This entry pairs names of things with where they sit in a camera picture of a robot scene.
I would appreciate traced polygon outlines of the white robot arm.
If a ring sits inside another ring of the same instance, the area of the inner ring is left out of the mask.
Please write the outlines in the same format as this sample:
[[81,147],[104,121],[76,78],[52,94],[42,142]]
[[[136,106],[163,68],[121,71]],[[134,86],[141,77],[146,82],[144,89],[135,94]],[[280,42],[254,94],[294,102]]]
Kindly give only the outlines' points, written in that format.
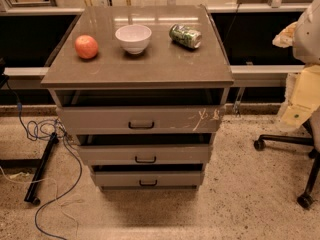
[[293,49],[293,56],[305,64],[289,89],[280,121],[298,128],[320,107],[320,0],[313,0],[296,22],[284,28],[272,41]]

